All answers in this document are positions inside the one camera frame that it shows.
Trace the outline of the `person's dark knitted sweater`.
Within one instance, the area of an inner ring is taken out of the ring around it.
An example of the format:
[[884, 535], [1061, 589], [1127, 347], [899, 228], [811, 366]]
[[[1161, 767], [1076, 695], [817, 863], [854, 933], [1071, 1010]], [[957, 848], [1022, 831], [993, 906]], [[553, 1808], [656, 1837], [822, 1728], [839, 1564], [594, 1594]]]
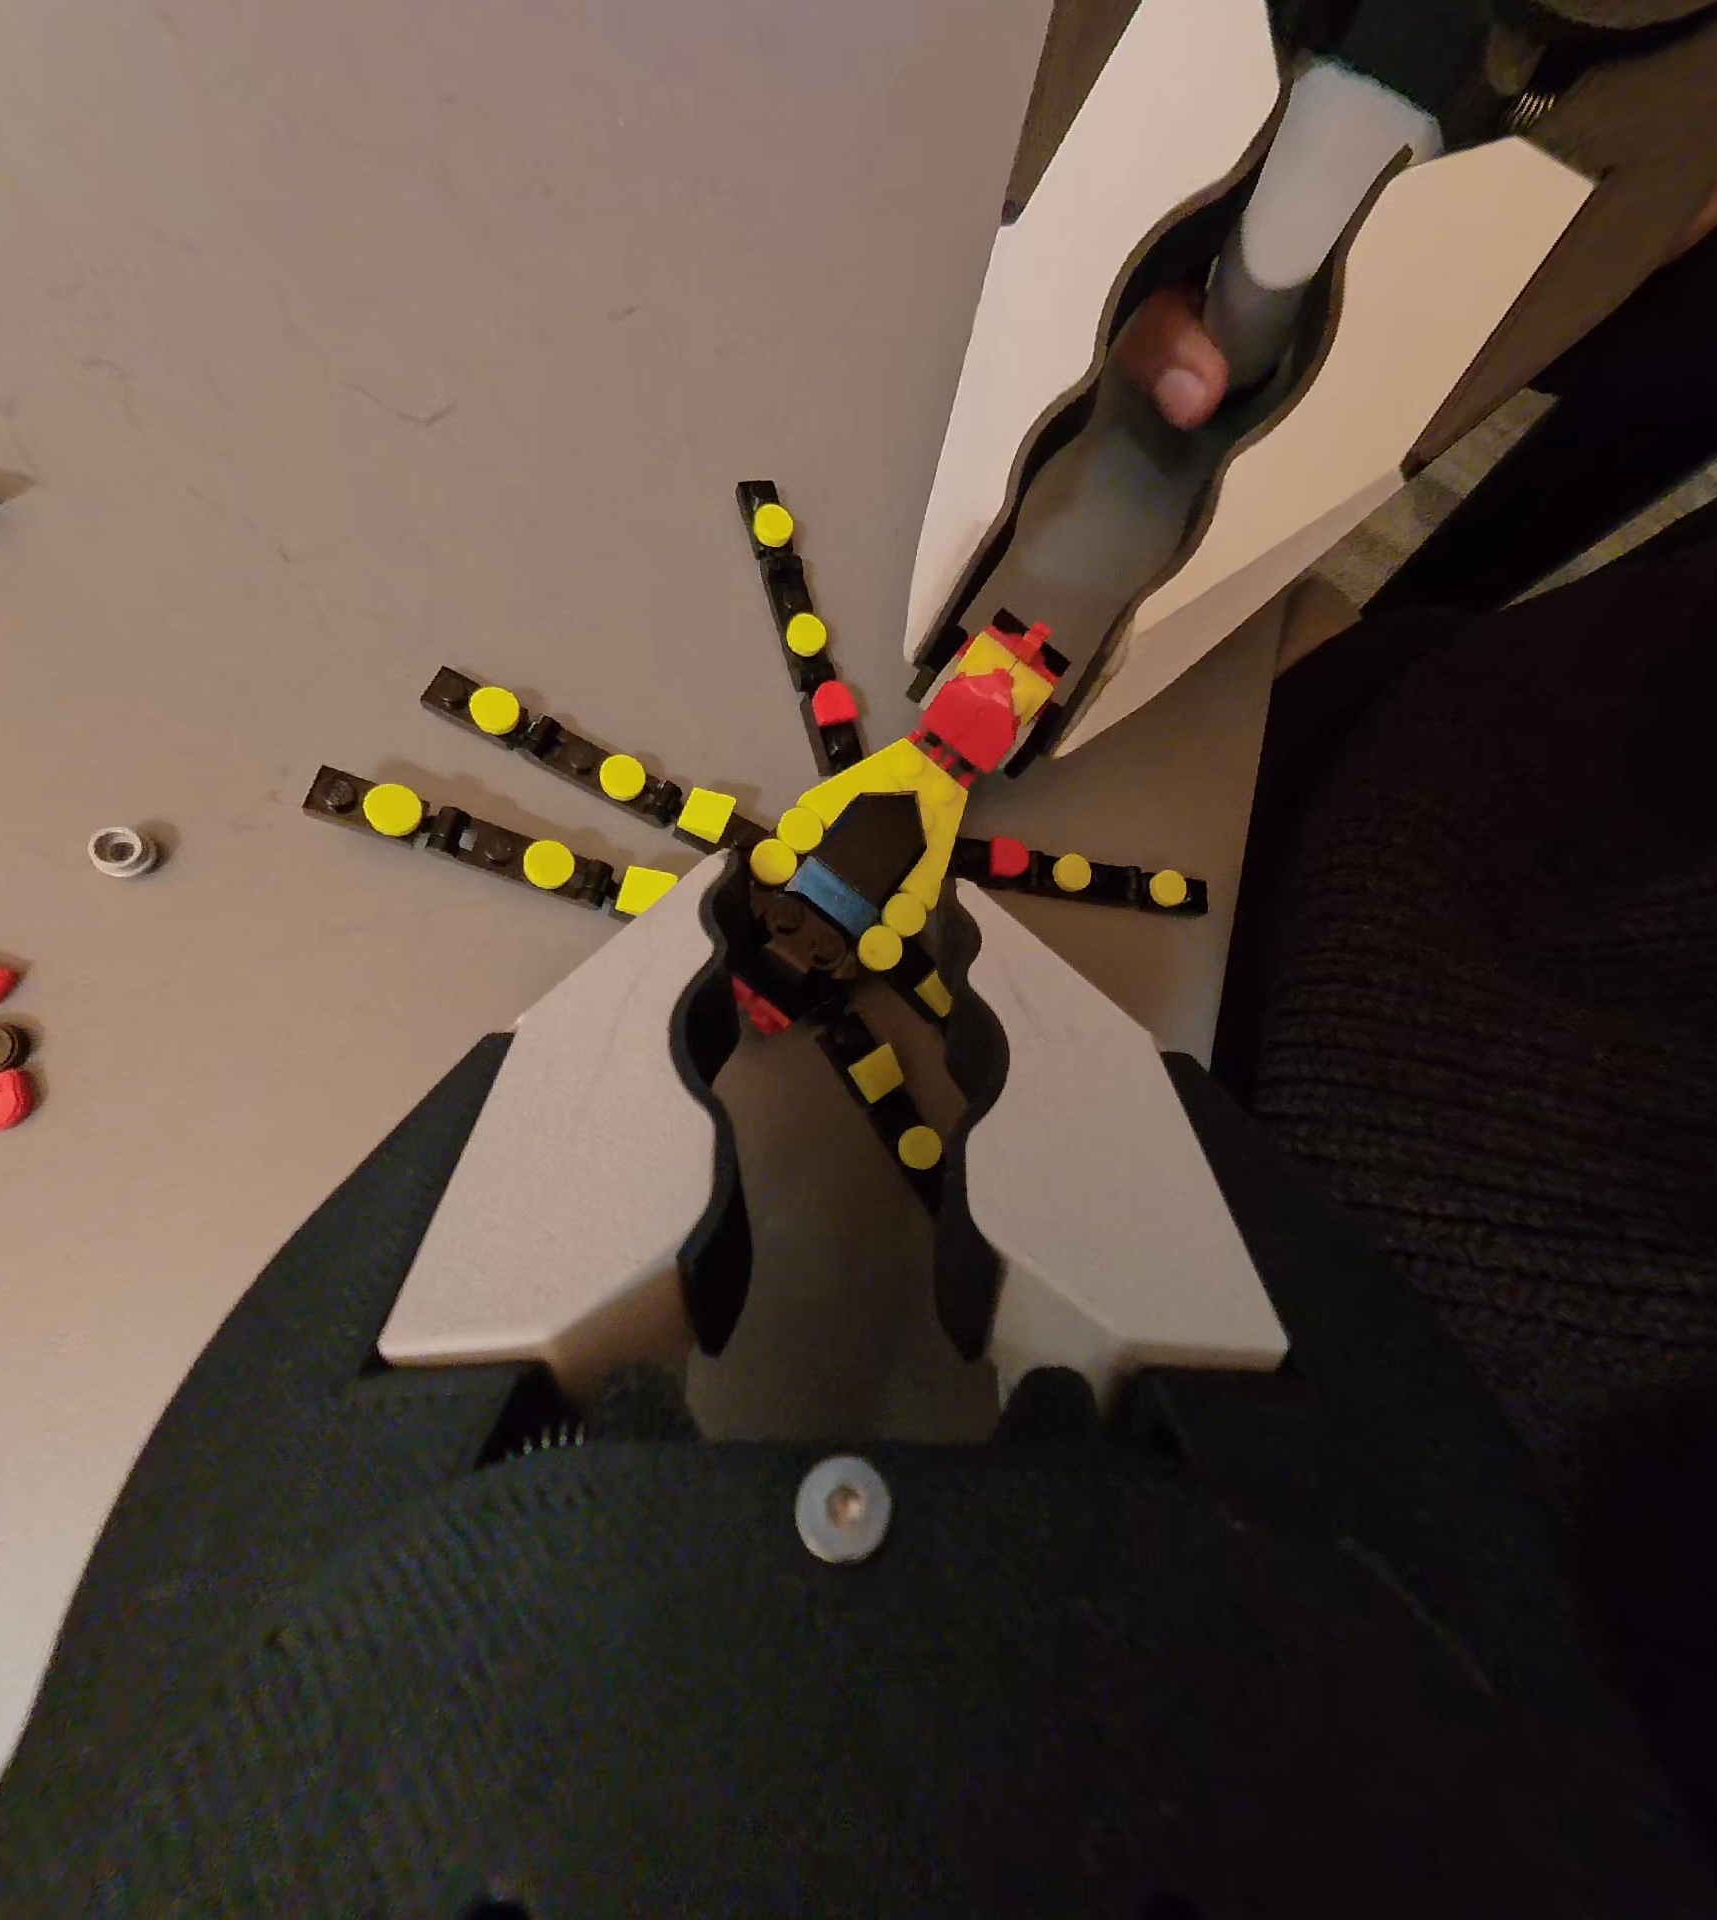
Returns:
[[1217, 1068], [1543, 1464], [1717, 1858], [1717, 542], [1281, 677]]

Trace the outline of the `black yellow lego spider model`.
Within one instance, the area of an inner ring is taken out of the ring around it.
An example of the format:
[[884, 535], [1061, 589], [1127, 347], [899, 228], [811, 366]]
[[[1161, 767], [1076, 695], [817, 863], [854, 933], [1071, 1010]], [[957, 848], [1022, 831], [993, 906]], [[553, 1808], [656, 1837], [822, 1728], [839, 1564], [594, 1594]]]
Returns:
[[725, 790], [650, 772], [504, 685], [442, 667], [420, 707], [696, 853], [730, 854], [739, 868], [726, 901], [726, 957], [739, 1014], [763, 1036], [795, 1027], [814, 1035], [903, 1180], [934, 1214], [944, 1140], [920, 1115], [899, 1054], [869, 1024], [856, 993], [877, 982], [932, 1027], [948, 1022], [952, 997], [927, 943], [942, 883], [1161, 921], [1205, 917], [1206, 883], [1177, 868], [1036, 850], [1011, 835], [967, 835], [972, 790], [996, 772], [1020, 770], [1062, 730], [1067, 658], [1048, 627], [1001, 610], [974, 634], [952, 630], [913, 686], [917, 726], [866, 750], [793, 513], [769, 480], [739, 483], [735, 502], [822, 772], [774, 825], [746, 815]]

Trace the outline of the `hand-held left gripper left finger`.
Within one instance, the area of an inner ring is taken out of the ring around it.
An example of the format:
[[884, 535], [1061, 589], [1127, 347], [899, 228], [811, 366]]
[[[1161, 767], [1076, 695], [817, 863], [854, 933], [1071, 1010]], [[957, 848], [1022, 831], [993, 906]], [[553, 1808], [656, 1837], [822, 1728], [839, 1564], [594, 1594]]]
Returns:
[[753, 1239], [717, 1080], [741, 1044], [715, 854], [514, 1027], [394, 1298], [395, 1369], [541, 1363], [569, 1394], [725, 1352]]

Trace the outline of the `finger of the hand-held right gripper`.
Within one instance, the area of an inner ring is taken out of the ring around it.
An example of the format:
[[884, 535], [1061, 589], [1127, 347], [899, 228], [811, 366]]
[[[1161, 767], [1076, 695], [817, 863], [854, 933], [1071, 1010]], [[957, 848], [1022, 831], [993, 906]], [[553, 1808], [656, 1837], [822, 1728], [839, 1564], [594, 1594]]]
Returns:
[[1592, 188], [1533, 142], [1389, 176], [1341, 261], [1314, 372], [1228, 456], [1183, 565], [1133, 607], [1053, 757], [1142, 709], [1401, 490], [1407, 456]]
[[918, 530], [904, 615], [911, 698], [1015, 535], [1016, 504], [1111, 348], [1121, 290], [1158, 238], [1251, 163], [1281, 92], [1262, 3], [1146, 3], [1016, 216], [1001, 226]]

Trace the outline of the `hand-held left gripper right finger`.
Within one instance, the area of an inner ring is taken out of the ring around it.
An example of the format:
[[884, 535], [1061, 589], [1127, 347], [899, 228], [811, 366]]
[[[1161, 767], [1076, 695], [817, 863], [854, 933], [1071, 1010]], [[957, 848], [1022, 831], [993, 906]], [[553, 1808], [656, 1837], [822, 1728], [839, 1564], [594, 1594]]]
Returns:
[[1272, 1375], [1289, 1337], [1154, 1038], [971, 880], [944, 922], [934, 1310], [998, 1381]]

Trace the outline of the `person's right hand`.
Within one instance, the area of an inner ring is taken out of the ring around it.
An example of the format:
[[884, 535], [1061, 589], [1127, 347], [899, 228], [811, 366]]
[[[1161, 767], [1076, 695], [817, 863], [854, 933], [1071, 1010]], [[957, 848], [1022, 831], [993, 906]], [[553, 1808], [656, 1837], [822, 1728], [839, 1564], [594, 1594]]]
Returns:
[[1151, 294], [1117, 336], [1112, 358], [1129, 380], [1181, 432], [1203, 429], [1223, 407], [1231, 372], [1205, 325], [1197, 287]]

